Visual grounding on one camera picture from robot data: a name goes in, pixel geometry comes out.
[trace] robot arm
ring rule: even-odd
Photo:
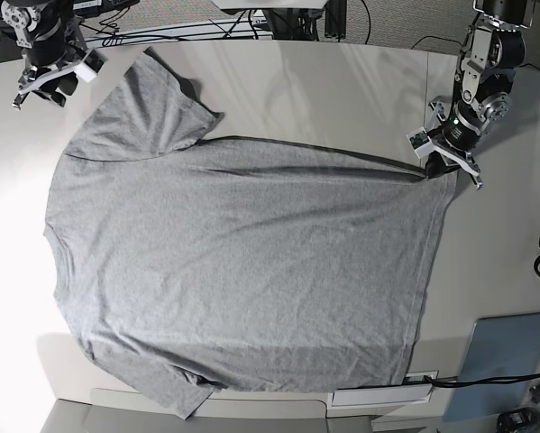
[[[462,168],[481,188],[480,168],[471,151],[512,106],[516,68],[526,56],[521,31],[530,26],[534,5],[534,0],[474,3],[478,14],[458,56],[452,97],[435,98],[430,123],[407,137],[420,159],[439,154],[438,168],[436,154],[431,156],[431,170],[437,172],[429,174]]]
[[[13,103],[17,109],[30,93],[64,106],[78,77],[89,82],[104,64],[101,56],[87,49],[72,0],[4,1],[1,15],[14,28],[25,58]]]

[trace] white table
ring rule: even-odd
[[[58,313],[55,269],[41,233],[50,178],[63,148],[143,47],[109,61],[63,110],[29,97],[10,107],[23,64],[0,65],[0,427],[36,431],[56,398],[91,402],[92,390],[132,391],[90,364]],[[209,135],[311,143],[420,165],[405,136],[449,94],[455,59],[420,51],[274,41],[163,43],[155,51],[224,112]],[[477,318],[540,310],[532,271],[540,234],[540,73],[520,70],[515,107],[477,152],[484,190],[461,175],[427,290],[411,372],[458,372]],[[324,401],[324,394],[222,392],[217,399]],[[439,417],[449,392],[424,405],[338,411],[379,415],[378,430]],[[23,401],[11,416],[13,399]],[[407,426],[416,424],[409,421]]]

